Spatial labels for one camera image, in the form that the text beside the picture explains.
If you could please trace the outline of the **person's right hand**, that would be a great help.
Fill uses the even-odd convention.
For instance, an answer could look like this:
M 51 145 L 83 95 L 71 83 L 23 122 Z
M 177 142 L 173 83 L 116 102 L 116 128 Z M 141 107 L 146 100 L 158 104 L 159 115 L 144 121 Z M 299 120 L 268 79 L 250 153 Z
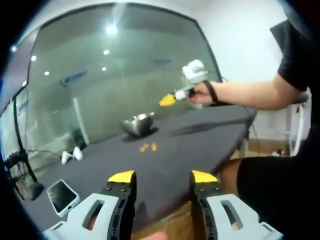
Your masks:
M 218 101 L 215 89 L 210 81 L 200 82 L 188 92 L 187 100 L 199 104 L 213 104 Z

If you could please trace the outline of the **person's left hand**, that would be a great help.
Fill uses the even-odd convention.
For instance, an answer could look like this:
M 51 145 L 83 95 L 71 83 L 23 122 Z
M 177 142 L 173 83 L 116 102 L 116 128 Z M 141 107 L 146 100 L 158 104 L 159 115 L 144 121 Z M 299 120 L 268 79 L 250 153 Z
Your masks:
M 145 240 L 167 240 L 168 237 L 164 232 L 156 232 L 148 237 Z

